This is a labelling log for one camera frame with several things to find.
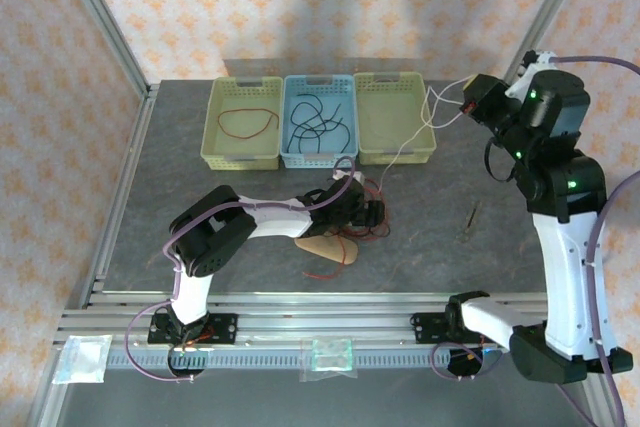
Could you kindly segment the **small dark tool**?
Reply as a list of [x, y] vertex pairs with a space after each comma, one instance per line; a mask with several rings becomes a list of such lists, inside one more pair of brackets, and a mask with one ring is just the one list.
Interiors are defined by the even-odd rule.
[[471, 236], [474, 233], [475, 225], [478, 221], [481, 208], [482, 208], [481, 201], [476, 201], [470, 208], [466, 216], [466, 219], [463, 223], [462, 230], [460, 231], [457, 237], [459, 242], [466, 243], [470, 240]]

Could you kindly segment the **yellow-green perforated plastic basket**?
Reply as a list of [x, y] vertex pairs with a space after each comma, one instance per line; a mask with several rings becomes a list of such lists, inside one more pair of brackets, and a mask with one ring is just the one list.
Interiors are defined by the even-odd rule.
[[417, 72], [353, 76], [363, 165], [423, 164], [436, 149], [423, 77]]
[[276, 170], [283, 79], [219, 77], [210, 93], [200, 156], [214, 171]]

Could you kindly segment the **blue perforated plastic basket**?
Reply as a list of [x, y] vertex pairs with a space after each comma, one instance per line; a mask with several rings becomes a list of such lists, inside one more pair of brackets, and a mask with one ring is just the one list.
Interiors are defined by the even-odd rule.
[[284, 79], [280, 157], [289, 169], [331, 168], [356, 158], [359, 130], [355, 84], [349, 75]]

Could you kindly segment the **clear plastic bag green content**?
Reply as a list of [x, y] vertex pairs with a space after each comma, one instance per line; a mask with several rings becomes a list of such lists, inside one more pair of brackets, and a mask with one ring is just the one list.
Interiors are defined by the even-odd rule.
[[300, 342], [299, 378], [315, 382], [334, 377], [356, 378], [354, 343], [350, 338], [324, 336]]

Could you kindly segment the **white plastic bag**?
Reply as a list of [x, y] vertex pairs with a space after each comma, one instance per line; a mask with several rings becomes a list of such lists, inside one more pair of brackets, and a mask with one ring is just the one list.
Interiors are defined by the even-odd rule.
[[52, 383], [103, 383], [112, 339], [111, 335], [70, 335], [60, 352]]

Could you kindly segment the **aluminium frame post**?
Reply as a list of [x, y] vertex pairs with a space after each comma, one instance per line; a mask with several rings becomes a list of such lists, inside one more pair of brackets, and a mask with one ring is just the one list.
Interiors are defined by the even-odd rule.
[[505, 81], [508, 83], [512, 82], [516, 77], [520, 62], [522, 61], [525, 53], [539, 47], [541, 40], [554, 20], [556, 14], [559, 12], [564, 1], [565, 0], [542, 1], [503, 76]]
[[82, 0], [82, 2], [94, 19], [107, 46], [111, 49], [134, 91], [140, 98], [146, 98], [150, 84], [106, 0]]

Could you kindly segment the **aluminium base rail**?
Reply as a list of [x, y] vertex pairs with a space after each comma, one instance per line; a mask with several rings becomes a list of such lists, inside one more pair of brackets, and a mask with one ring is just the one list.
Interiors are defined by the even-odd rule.
[[[165, 299], [162, 292], [94, 292], [83, 309], [63, 312], [54, 343], [71, 335], [111, 335], [123, 340], [142, 309]], [[414, 342], [410, 317], [442, 312], [447, 294], [435, 293], [227, 293], [208, 298], [213, 313], [238, 315], [240, 348], [297, 344], [320, 336], [350, 337], [361, 346]]]

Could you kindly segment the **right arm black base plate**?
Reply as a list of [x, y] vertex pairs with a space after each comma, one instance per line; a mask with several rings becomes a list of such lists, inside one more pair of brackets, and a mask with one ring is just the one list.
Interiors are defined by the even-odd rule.
[[439, 344], [451, 340], [449, 322], [444, 312], [418, 312], [410, 324], [417, 344]]

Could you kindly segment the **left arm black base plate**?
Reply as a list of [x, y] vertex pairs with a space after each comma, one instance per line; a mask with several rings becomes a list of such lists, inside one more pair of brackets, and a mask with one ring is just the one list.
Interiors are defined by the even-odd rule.
[[174, 347], [233, 345], [236, 339], [237, 321], [237, 314], [208, 313], [190, 324], [182, 324], [169, 313], [155, 313], [151, 320], [147, 342], [170, 344]]

